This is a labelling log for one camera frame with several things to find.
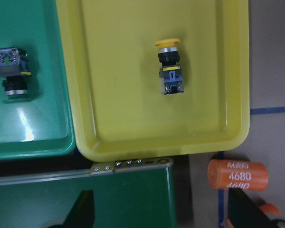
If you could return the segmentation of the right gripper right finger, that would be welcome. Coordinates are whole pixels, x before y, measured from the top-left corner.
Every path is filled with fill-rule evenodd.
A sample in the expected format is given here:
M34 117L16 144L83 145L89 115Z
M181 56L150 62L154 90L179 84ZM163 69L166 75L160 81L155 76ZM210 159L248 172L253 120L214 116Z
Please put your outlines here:
M270 219L241 188L228 189L228 219L234 228L272 228Z

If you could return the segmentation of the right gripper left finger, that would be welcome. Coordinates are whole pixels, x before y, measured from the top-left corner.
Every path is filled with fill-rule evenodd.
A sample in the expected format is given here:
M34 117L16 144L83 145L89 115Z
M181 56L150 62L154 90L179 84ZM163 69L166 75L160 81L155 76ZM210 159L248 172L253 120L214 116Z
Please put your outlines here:
M95 201L93 190L81 191L67 215L64 228L92 228L95 222Z

